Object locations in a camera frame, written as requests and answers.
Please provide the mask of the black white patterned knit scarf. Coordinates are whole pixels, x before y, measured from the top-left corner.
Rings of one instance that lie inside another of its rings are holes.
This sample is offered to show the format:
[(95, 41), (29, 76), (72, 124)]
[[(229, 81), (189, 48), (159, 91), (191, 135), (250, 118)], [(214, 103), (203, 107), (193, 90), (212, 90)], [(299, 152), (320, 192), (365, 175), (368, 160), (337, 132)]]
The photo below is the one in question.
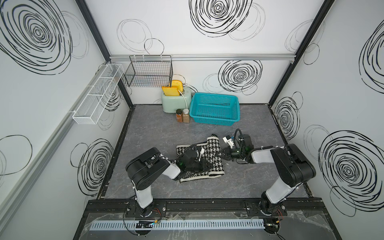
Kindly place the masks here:
[(183, 176), (180, 178), (181, 183), (203, 180), (203, 179), (214, 179), (221, 177), (225, 174), (224, 166), (220, 157), (217, 157), (216, 154), (219, 153), (221, 149), (219, 137), (215, 134), (207, 138), (203, 143), (194, 144), (194, 145), (178, 145), (176, 147), (177, 158), (182, 154), (185, 149), (189, 148), (204, 148), (205, 153), (203, 157), (210, 161), (214, 167), (208, 172), (203, 172), (199, 174), (183, 172)]

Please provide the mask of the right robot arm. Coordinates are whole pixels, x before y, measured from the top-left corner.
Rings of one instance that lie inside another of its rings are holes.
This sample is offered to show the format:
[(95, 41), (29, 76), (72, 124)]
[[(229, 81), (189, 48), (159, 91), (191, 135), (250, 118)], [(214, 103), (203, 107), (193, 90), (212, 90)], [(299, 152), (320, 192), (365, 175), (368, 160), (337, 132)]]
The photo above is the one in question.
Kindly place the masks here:
[(262, 193), (259, 202), (260, 211), (266, 216), (277, 212), (294, 190), (316, 176), (315, 167), (295, 144), (255, 148), (249, 135), (238, 139), (226, 136), (223, 140), (228, 146), (217, 152), (216, 157), (232, 162), (242, 160), (244, 164), (276, 166), (279, 177)]

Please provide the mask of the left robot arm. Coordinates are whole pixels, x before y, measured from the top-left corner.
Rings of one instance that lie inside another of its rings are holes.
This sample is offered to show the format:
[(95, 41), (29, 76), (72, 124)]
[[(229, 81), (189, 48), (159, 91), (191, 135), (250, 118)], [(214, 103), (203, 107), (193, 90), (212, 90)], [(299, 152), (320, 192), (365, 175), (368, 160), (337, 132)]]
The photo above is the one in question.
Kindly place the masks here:
[(187, 147), (175, 160), (169, 160), (153, 147), (126, 165), (126, 171), (135, 190), (136, 206), (142, 217), (148, 217), (154, 209), (151, 185), (161, 176), (181, 180), (187, 174), (201, 174), (214, 165), (203, 156), (206, 150), (197, 145)]

